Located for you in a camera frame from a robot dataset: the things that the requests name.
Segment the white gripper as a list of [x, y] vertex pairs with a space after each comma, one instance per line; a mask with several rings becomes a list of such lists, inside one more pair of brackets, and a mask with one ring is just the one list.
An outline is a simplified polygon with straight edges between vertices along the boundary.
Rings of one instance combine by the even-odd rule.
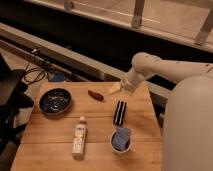
[[138, 73], [133, 68], [131, 68], [123, 75], [121, 84], [119, 82], [114, 83], [109, 88], [108, 93], [113, 94], [119, 92], [121, 88], [125, 91], [133, 93], [144, 80], [145, 78], [141, 73]]

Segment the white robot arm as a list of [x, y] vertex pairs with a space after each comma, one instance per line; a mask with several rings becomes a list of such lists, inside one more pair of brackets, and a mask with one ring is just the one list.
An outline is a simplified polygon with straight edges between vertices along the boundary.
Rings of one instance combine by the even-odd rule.
[[140, 52], [109, 92], [133, 92], [153, 75], [175, 84], [165, 108], [161, 171], [213, 171], [213, 63]]

